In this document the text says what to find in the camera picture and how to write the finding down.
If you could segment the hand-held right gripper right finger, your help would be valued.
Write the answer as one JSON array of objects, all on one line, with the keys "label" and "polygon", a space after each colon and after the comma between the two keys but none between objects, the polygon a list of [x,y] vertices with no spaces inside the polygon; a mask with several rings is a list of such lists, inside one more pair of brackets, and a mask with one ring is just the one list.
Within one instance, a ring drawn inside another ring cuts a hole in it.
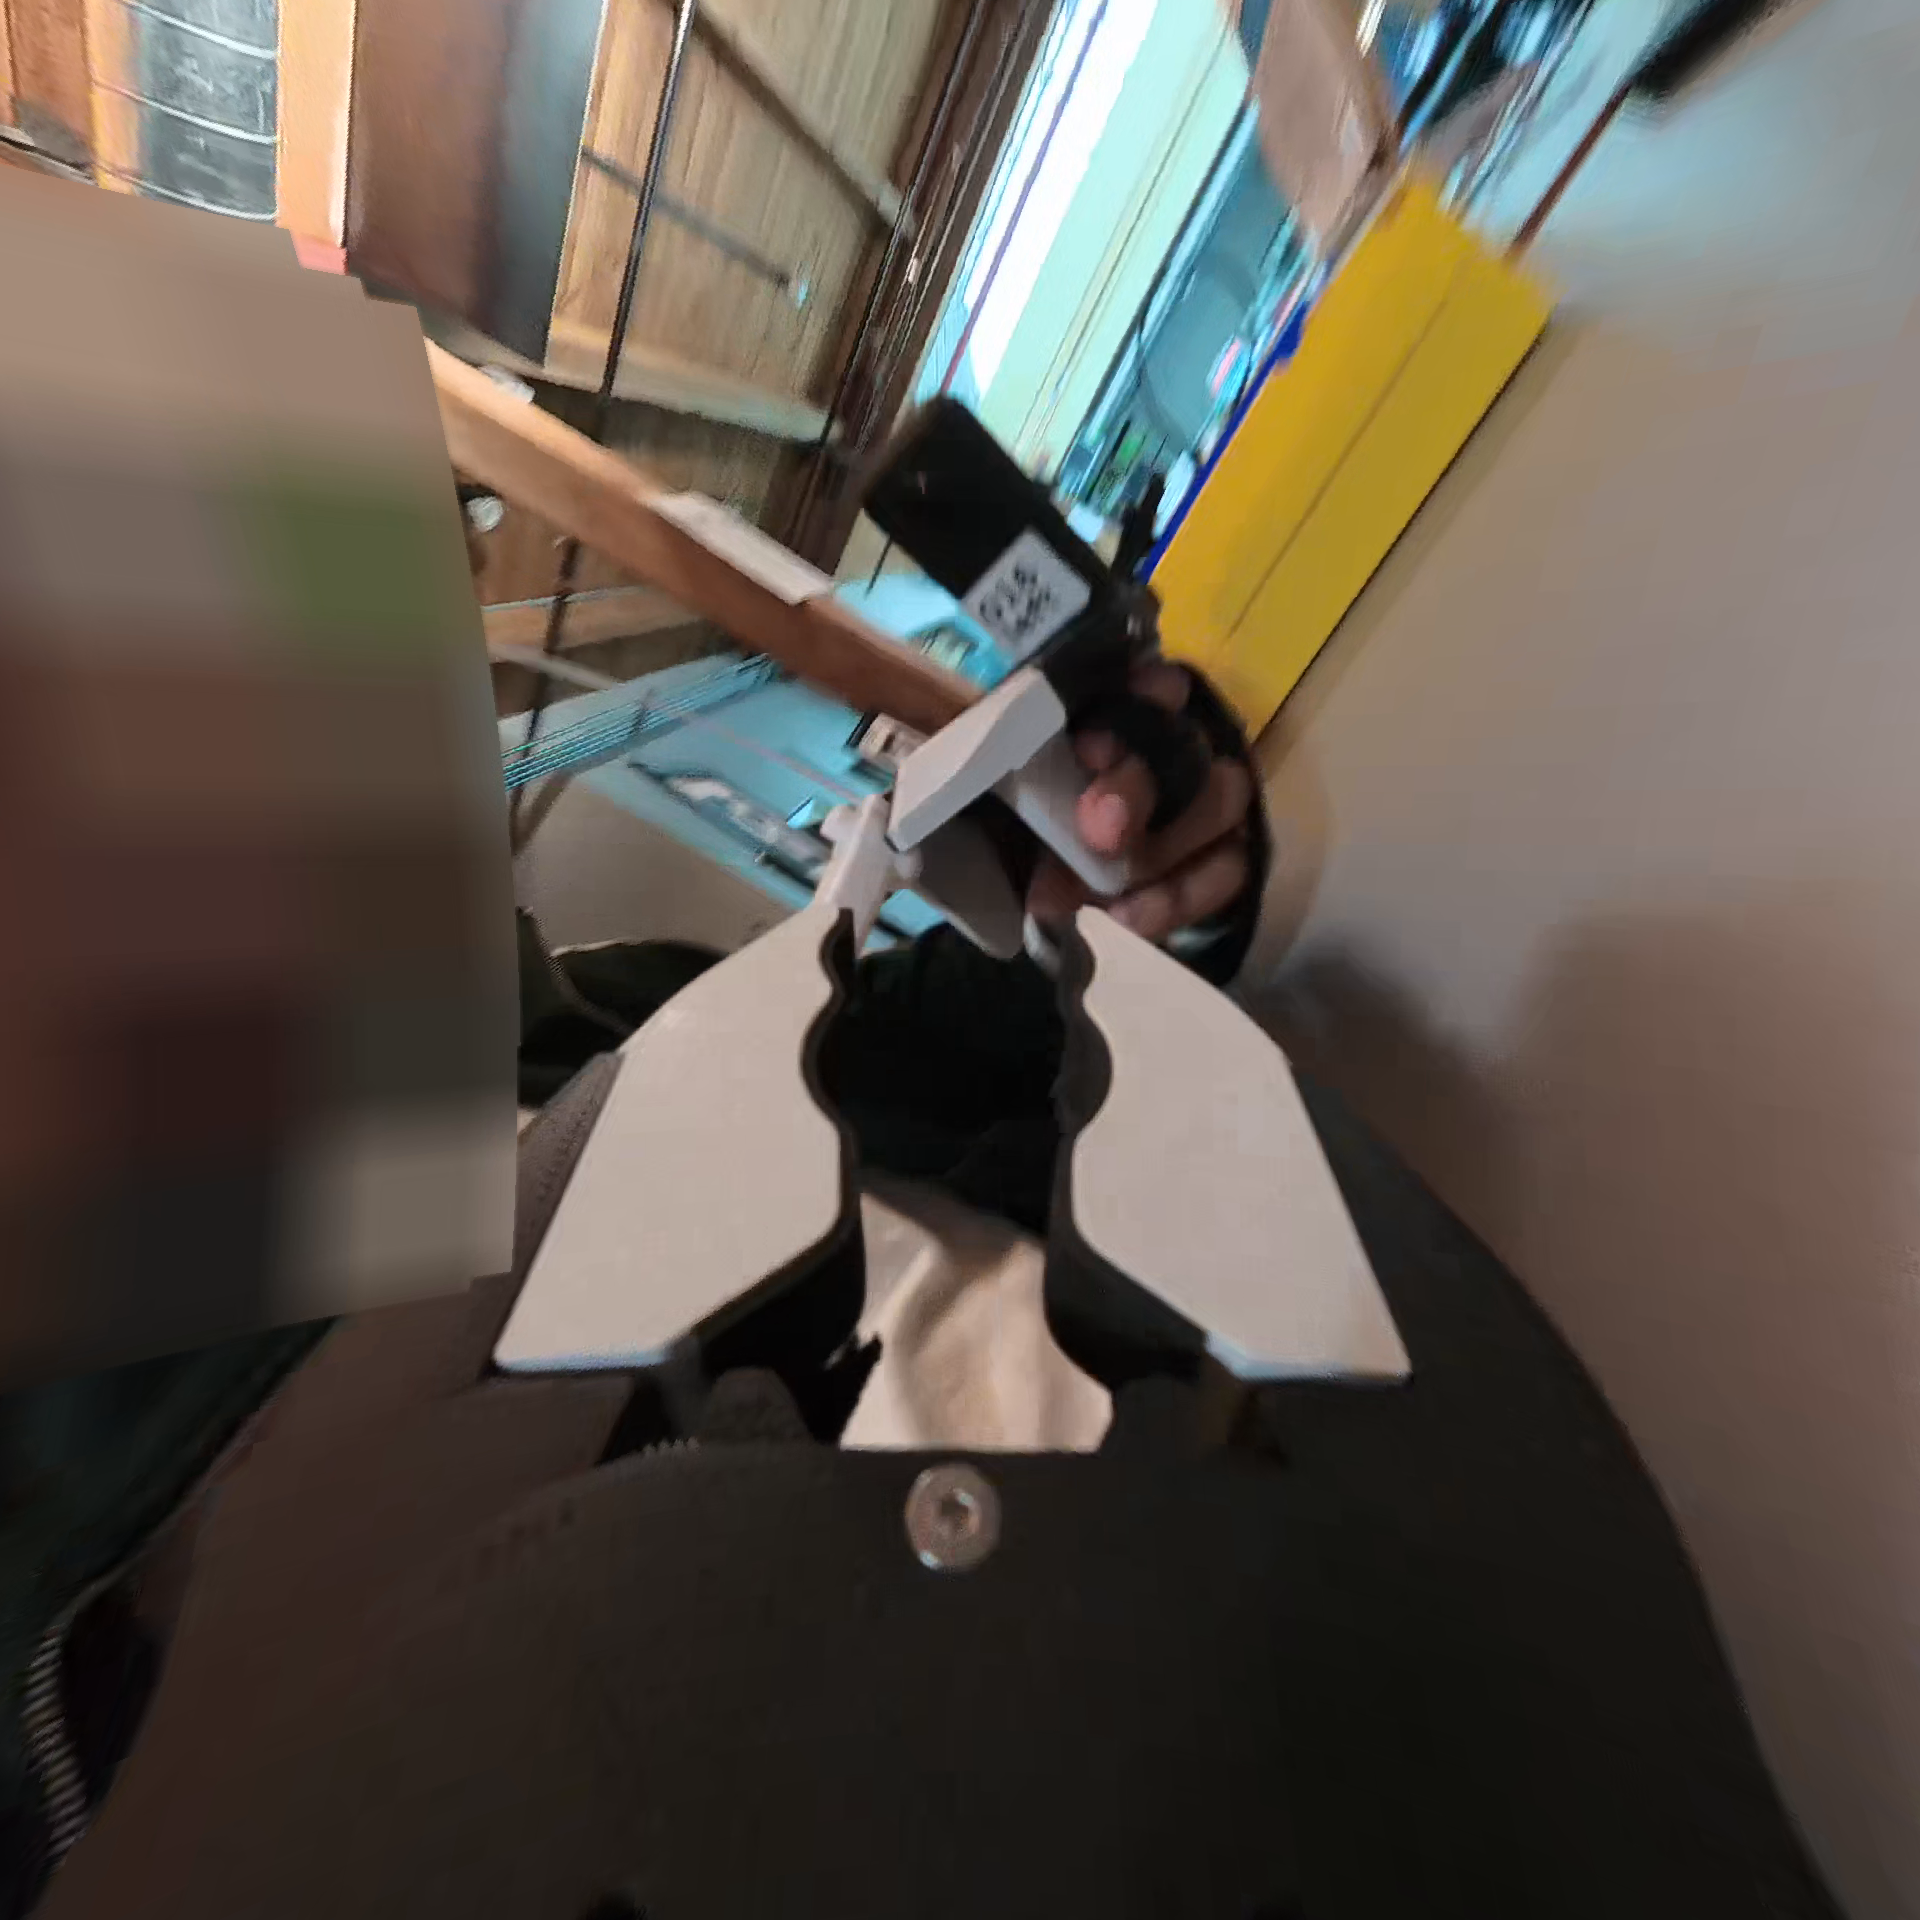
[{"label": "hand-held right gripper right finger", "polygon": [[1060,948],[1048,1323],[1103,1383],[1405,1381],[1294,1071],[1238,1000],[1101,910]]}]

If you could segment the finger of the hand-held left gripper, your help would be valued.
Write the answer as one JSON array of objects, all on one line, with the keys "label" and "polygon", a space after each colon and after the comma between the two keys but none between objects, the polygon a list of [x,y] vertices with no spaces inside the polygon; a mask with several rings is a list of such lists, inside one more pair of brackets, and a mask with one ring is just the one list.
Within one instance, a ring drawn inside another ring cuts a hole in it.
[{"label": "finger of the hand-held left gripper", "polygon": [[893,780],[893,850],[917,853],[968,804],[1043,754],[1068,725],[1052,680],[1025,664],[903,754]]},{"label": "finger of the hand-held left gripper", "polygon": [[1127,887],[1127,862],[1080,832],[1085,777],[1060,735],[1022,777],[968,804],[917,850],[917,894],[995,961],[1014,961],[1029,930],[1029,869],[1038,855],[1068,865],[1098,900]]}]

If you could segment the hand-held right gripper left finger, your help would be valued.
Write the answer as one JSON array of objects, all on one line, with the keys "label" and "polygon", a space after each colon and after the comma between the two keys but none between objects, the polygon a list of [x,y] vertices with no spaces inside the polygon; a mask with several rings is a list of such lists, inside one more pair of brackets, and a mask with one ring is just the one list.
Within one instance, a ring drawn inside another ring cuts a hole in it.
[{"label": "hand-held right gripper left finger", "polygon": [[854,934],[854,914],[796,914],[622,1044],[495,1370],[813,1375],[854,1346],[856,1153],[820,1082]]}]

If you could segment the small white plastic piece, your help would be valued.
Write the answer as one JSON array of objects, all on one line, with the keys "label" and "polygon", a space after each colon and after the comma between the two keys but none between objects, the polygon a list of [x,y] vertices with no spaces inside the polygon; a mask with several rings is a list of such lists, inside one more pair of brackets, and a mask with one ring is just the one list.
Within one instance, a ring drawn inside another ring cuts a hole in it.
[{"label": "small white plastic piece", "polygon": [[847,914],[854,925],[854,948],[865,954],[878,930],[884,901],[905,887],[901,853],[893,850],[893,803],[901,769],[922,735],[893,717],[868,717],[854,735],[856,769],[871,773],[878,786],[856,803],[833,803],[820,822],[827,841],[827,865],[813,894]]}]

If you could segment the yellow plastic bin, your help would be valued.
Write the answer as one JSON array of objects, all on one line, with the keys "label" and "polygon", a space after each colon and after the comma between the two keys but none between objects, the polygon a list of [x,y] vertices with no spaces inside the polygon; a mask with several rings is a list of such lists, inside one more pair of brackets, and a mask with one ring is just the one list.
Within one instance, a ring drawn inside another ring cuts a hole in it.
[{"label": "yellow plastic bin", "polygon": [[1550,328],[1553,297],[1413,171],[1270,366],[1155,562],[1165,656],[1256,742]]}]

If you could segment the person's left hand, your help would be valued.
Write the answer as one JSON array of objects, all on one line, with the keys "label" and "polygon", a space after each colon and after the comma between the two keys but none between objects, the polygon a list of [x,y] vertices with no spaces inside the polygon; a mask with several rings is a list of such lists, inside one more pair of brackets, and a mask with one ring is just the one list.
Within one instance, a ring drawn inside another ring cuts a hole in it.
[{"label": "person's left hand", "polygon": [[1205,748],[1205,780],[1161,808],[1146,763],[1115,735],[1080,735],[1090,784],[1074,822],[1090,853],[1122,858],[1128,887],[1107,914],[1197,971],[1234,978],[1270,877],[1270,822],[1256,754],[1218,690],[1183,662],[1145,662],[1132,690]]}]

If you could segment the dark green jacket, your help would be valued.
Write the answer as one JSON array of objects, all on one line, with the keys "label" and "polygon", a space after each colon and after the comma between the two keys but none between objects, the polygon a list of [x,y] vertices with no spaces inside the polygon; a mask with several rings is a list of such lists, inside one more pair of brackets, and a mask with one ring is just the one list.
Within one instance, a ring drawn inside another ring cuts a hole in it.
[{"label": "dark green jacket", "polygon": [[[875,1172],[1043,1220],[1054,985],[935,928],[860,962],[833,1068]],[[329,1320],[5,1394],[5,1915],[29,1915],[151,1709],[219,1480]]]}]

